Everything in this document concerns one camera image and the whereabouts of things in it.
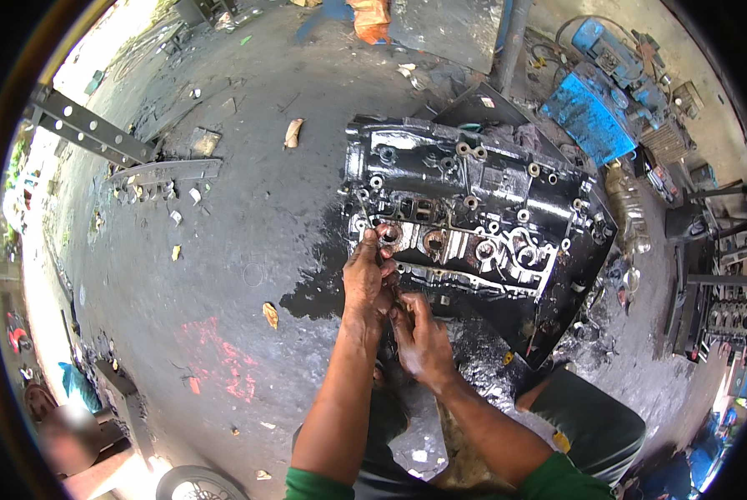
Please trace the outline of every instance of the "wheel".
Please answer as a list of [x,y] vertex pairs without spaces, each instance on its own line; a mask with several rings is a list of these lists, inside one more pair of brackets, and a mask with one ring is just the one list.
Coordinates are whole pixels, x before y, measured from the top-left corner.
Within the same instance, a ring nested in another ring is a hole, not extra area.
[[26,335],[18,338],[18,349],[20,352],[34,349],[34,344]]
[[180,465],[157,485],[157,500],[248,500],[234,481],[199,465]]

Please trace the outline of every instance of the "concrete floor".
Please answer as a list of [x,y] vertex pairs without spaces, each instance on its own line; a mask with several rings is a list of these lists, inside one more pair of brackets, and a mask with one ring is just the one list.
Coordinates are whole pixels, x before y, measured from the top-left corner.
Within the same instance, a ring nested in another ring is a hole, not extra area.
[[[73,147],[60,162],[59,204],[46,221],[76,294],[85,291],[77,303],[82,340],[96,350],[103,345],[99,338],[114,341],[120,366],[146,398],[158,453],[170,454],[174,465],[218,466],[246,485],[252,498],[283,495],[291,436],[320,385],[339,325],[326,304],[339,300],[333,288],[345,255],[326,249],[345,248],[337,245],[334,197],[345,159],[345,125],[355,113],[413,114],[426,99],[395,69],[434,59],[363,45],[346,35],[350,25],[338,22],[327,22],[306,46],[294,47],[290,37],[303,22],[298,13],[295,7],[274,8],[231,35],[197,35],[180,63],[178,56],[149,56],[119,82],[108,77],[89,102],[90,109],[126,127],[151,109],[160,116],[192,88],[230,78],[232,84],[185,117],[165,143],[181,144],[196,126],[223,134],[214,155],[224,164],[220,176],[208,181],[209,191],[205,182],[181,182],[177,201],[121,206],[103,181],[105,162]],[[239,45],[248,35],[253,37]],[[278,105],[298,92],[280,112]],[[238,112],[210,122],[229,97]],[[293,118],[307,119],[300,145],[283,151]],[[194,186],[210,215],[192,207],[186,193]],[[614,290],[604,301],[602,326],[615,338],[619,355],[609,362],[599,343],[563,345],[575,350],[569,354],[581,365],[580,375],[647,421],[647,455],[668,441],[689,441],[726,363],[711,356],[694,366],[662,354],[669,352],[660,336],[672,251],[662,236],[664,206],[650,190],[643,197],[654,249],[636,262],[643,273],[637,303],[625,317]],[[105,219],[98,234],[90,229],[94,210]],[[179,227],[169,210],[182,214]],[[181,245],[176,262],[170,258],[174,245]],[[317,275],[328,277],[325,290],[299,285]],[[293,298],[310,294],[319,312],[303,314]],[[278,305],[278,330],[263,317],[264,302]],[[511,395],[525,367],[501,365],[508,346],[487,328],[450,329],[455,349],[469,355],[463,373],[494,405],[517,415]],[[198,377],[199,394],[188,375]],[[537,418],[517,418],[550,437]],[[416,437],[430,457],[442,456],[440,436]],[[404,453],[397,457],[432,475],[438,469],[432,463],[409,462],[416,442],[399,444]],[[256,481],[259,469],[273,480]]]

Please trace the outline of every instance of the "dry leaf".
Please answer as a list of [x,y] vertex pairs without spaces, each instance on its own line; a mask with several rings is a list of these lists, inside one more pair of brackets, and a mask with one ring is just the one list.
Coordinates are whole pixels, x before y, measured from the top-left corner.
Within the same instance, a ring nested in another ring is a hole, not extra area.
[[270,302],[266,302],[265,304],[262,304],[262,314],[266,315],[266,318],[268,319],[268,325],[271,325],[274,330],[278,329],[279,313],[276,312],[276,309],[274,309],[273,304],[271,304]]
[[298,131],[301,128],[302,123],[304,123],[304,118],[297,118],[287,126],[287,132],[285,133],[286,148],[296,147],[298,145]]
[[551,441],[562,453],[567,454],[571,449],[571,443],[568,441],[568,437],[559,430],[551,437]]

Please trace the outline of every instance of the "green sleeve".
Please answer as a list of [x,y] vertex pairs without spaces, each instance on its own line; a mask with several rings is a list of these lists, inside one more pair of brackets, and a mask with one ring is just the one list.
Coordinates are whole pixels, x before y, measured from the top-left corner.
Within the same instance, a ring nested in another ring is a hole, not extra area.
[[583,474],[568,456],[555,453],[521,486],[523,500],[600,500],[613,498],[607,483]]
[[285,477],[285,500],[353,500],[351,486],[306,470],[290,467]]

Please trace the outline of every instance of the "metal bracket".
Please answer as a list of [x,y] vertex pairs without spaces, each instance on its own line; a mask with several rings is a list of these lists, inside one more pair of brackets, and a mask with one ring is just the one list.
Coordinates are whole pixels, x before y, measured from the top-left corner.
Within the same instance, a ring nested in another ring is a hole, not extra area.
[[153,159],[154,145],[138,141],[48,85],[38,84],[29,102],[39,126],[109,162],[128,168]]

